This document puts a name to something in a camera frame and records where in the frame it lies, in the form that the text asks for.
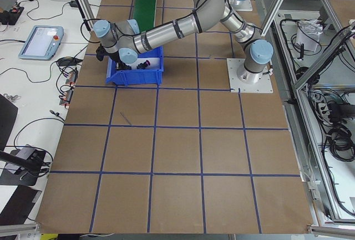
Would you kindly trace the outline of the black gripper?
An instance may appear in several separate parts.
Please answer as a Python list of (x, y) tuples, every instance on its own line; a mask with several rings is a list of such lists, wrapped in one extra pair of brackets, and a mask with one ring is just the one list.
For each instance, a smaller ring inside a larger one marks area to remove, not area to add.
[(116, 70), (130, 70), (130, 66), (120, 60), (118, 53), (108, 53), (100, 44), (96, 49), (96, 58), (102, 62), (104, 57), (109, 57), (115, 63)]

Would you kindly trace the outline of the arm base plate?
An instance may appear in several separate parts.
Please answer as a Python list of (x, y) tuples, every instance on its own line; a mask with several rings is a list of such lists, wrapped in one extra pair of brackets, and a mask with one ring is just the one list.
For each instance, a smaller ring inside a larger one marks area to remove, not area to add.
[(271, 94), (273, 88), (268, 68), (265, 65), (260, 73), (250, 73), (244, 68), (244, 59), (227, 58), (230, 92)]
[(231, 0), (231, 6), (237, 12), (252, 12), (251, 0)]

